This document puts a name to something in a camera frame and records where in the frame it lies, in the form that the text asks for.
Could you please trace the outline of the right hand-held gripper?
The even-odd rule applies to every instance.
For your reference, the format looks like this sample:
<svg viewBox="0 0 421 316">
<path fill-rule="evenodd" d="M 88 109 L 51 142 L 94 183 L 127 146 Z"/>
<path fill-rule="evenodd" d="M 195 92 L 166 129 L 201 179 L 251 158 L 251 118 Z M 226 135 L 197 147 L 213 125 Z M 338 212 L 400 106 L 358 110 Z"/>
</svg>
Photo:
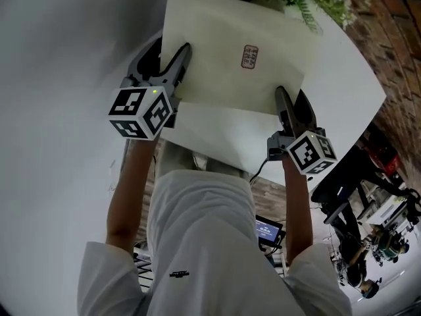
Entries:
<svg viewBox="0 0 421 316">
<path fill-rule="evenodd" d="M 286 135 L 278 131 L 267 139 L 267 160 L 281 161 L 288 155 L 303 175 L 316 175 L 337 162 L 331 141 L 316 132 L 316 116 L 303 90 L 295 103 L 283 86 L 275 91 L 277 115 Z"/>
</svg>

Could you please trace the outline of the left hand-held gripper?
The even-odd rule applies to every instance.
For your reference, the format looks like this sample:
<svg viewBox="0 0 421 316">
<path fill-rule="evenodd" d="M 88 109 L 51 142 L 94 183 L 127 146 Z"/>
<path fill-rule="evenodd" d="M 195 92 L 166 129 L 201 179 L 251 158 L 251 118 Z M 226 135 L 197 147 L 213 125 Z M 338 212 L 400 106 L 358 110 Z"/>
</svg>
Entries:
<svg viewBox="0 0 421 316">
<path fill-rule="evenodd" d="M 175 128 L 180 100 L 174 95 L 192 57 L 190 43 L 183 44 L 171 58 L 160 78 L 162 38 L 151 39 L 132 60 L 128 76 L 114 90 L 108 120 L 124 138 L 153 141 L 163 128 Z"/>
</svg>

